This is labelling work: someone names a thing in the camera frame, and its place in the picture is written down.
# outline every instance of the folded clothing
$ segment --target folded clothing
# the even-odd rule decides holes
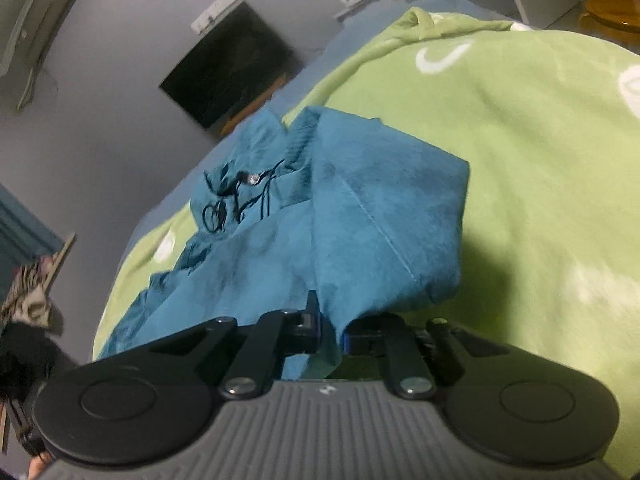
[[[196,185],[198,232],[111,333],[109,356],[217,316],[239,324],[304,308],[315,289],[335,330],[287,379],[320,378],[364,314],[454,295],[468,164],[379,120],[311,107],[287,130],[264,108]]]

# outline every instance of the bed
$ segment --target bed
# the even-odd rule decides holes
[[[450,317],[595,376],[622,414],[608,462],[637,470],[640,58],[464,0],[381,2],[268,104],[287,126],[308,106],[379,118],[469,161],[460,290],[405,317]],[[150,274],[176,265],[197,231],[192,190],[241,130],[136,228],[94,358]]]

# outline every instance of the blue mattress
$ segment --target blue mattress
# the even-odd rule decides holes
[[[483,9],[467,0],[417,0],[412,4],[383,0],[348,19],[343,30],[329,43],[321,56],[302,70],[297,77],[278,91],[268,106],[279,117],[292,109],[313,87],[357,52],[371,38],[378,35],[411,7],[420,7],[429,12],[460,12],[480,20],[504,20],[505,16]],[[222,161],[232,149],[238,136],[236,131],[221,140],[220,143],[193,168],[187,176],[169,193],[161,203],[149,211],[133,231],[129,243],[122,255],[120,264],[140,238],[171,218],[187,203],[194,183],[205,168],[213,168]]]

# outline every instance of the orange stool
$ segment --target orange stool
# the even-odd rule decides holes
[[[640,0],[586,0],[578,20],[584,32],[598,32],[617,43],[640,45]]]

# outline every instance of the stool seat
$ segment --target stool seat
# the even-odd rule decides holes
[[[640,33],[640,0],[586,0],[584,9],[607,27]]]

